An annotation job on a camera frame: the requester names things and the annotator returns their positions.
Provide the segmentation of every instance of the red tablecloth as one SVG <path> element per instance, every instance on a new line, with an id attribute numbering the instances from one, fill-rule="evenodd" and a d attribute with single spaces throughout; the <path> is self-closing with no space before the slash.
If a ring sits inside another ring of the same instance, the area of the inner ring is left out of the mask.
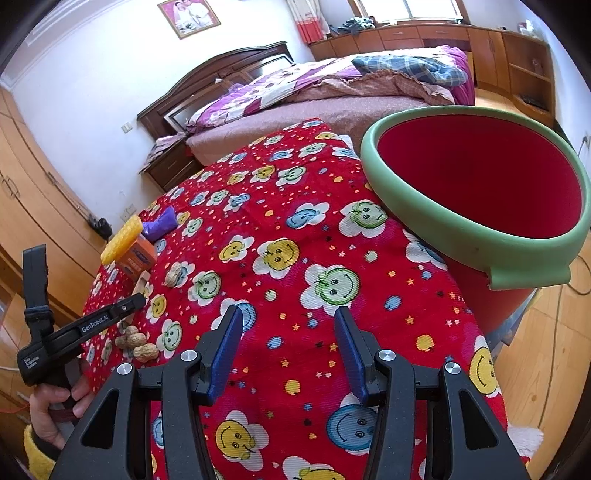
<path id="1" fill-rule="evenodd" d="M 333 333 L 338 306 L 383 348 L 439 368 L 453 359 L 503 425 L 490 352 L 439 256 L 379 206 L 359 160 L 317 119 L 262 137 L 185 181 L 142 212 L 172 205 L 180 226 L 160 252 L 134 324 L 161 350 L 193 348 L 228 306 L 244 334 L 224 394 L 201 409 L 207 445 L 226 480 L 357 480 L 376 413 L 352 395 Z M 175 263 L 184 275 L 163 285 Z M 133 282 L 101 268 L 90 312 Z M 98 388 L 125 360 L 116 327 L 87 345 Z M 159 405 L 152 415 L 155 475 L 166 478 Z M 414 477 L 423 476 L 426 414 L 417 403 Z"/>

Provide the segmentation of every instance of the purple package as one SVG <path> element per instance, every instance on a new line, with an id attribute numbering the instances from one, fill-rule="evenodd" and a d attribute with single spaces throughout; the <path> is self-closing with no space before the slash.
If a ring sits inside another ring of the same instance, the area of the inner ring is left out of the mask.
<path id="1" fill-rule="evenodd" d="M 153 222 L 143 222 L 144 231 L 142 234 L 148 239 L 150 243 L 160 240 L 164 235 L 172 232 L 178 227 L 177 216 L 174 213 L 174 208 L 167 207 L 156 220 Z"/>

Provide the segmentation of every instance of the pile of peanuts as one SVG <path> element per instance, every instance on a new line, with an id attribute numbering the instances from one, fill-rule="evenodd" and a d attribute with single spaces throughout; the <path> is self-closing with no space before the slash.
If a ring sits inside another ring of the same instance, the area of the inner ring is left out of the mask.
<path id="1" fill-rule="evenodd" d="M 129 325 L 125 328 L 125 333 L 115 338 L 115 346 L 121 348 L 133 349 L 134 358 L 141 363 L 158 358 L 160 352 L 153 343 L 148 343 L 146 335 L 141 333 L 135 325 Z"/>

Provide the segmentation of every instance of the curtain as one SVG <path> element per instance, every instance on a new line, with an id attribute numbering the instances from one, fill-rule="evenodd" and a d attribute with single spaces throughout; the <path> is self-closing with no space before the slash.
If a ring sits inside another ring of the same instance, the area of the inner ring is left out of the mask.
<path id="1" fill-rule="evenodd" d="M 324 36 L 330 30 L 320 11 L 319 0 L 287 0 L 287 5 L 305 43 L 324 40 Z"/>

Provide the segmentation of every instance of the green bucket handle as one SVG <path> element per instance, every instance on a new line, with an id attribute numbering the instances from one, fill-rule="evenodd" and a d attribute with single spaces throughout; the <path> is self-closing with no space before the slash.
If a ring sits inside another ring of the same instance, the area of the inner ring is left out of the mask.
<path id="1" fill-rule="evenodd" d="M 529 128 L 552 142 L 579 181 L 583 205 L 578 223 L 553 238 L 524 238 L 499 232 L 436 203 L 398 177 L 378 154 L 379 138 L 402 122 L 434 115 L 479 115 Z M 536 288 L 567 283 L 591 226 L 589 176 L 572 147 L 550 128 L 515 113 L 475 106 L 429 106 L 388 115 L 363 136 L 361 161 L 369 184 L 400 221 L 444 255 L 485 272 L 491 290 Z"/>

